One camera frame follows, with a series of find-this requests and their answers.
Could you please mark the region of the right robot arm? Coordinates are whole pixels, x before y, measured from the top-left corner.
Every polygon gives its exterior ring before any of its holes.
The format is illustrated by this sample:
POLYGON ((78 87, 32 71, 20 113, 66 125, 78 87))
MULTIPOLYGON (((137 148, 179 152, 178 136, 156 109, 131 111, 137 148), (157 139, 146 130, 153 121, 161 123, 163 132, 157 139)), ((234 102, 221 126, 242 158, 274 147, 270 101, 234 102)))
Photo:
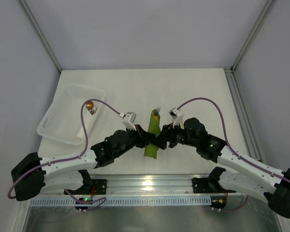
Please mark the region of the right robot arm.
POLYGON ((152 144, 163 150, 177 144, 196 148, 203 159, 218 164, 207 178, 212 191, 243 193, 290 218, 290 169, 282 171, 240 154, 226 141, 209 134, 198 119, 187 119, 183 128, 163 126, 152 144))

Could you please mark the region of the iridescent metal fork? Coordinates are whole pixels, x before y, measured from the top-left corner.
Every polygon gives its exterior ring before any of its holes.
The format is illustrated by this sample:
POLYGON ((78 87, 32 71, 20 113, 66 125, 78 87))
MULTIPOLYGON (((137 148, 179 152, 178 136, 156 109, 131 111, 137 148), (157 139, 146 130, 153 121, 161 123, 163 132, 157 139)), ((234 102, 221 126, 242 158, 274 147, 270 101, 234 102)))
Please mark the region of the iridescent metal fork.
POLYGON ((160 107, 157 107, 154 111, 154 115, 155 116, 159 115, 159 112, 160 112, 160 107))

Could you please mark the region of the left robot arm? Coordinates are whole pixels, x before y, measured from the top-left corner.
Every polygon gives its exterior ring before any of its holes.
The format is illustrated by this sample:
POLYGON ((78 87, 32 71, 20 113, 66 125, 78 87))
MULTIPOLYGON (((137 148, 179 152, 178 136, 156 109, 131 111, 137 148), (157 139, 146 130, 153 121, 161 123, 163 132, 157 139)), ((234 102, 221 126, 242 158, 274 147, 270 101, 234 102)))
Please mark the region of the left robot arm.
POLYGON ((11 170, 13 185, 8 198, 25 201, 43 191, 87 188, 90 176, 86 170, 110 165, 134 147, 145 148, 155 137, 136 125, 135 130, 117 130, 80 154, 41 158, 30 153, 11 170))

